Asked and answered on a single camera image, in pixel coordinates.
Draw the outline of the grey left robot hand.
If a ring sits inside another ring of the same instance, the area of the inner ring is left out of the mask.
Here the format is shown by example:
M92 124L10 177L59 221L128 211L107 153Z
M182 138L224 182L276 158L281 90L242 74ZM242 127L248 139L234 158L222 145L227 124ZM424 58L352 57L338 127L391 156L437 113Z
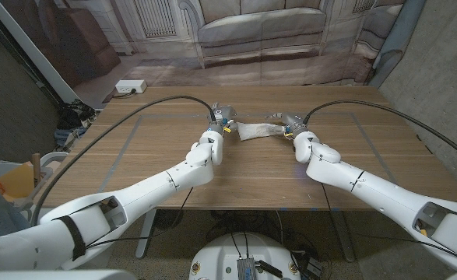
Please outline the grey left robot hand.
M236 110L231 105L220 105L214 103L212 110L215 116L214 121L209 121L209 131L215 131L224 135L225 132L231 133L238 129L234 118L237 116Z

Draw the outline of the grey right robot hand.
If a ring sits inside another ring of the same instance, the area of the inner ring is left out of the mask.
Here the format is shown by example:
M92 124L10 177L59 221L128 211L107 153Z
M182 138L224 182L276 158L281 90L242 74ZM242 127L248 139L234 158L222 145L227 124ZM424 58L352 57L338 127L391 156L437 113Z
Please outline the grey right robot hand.
M294 139L300 133L309 131L304 119L298 114L294 113L274 113L270 114L269 118L280 119L283 122L284 133L283 135L288 139Z

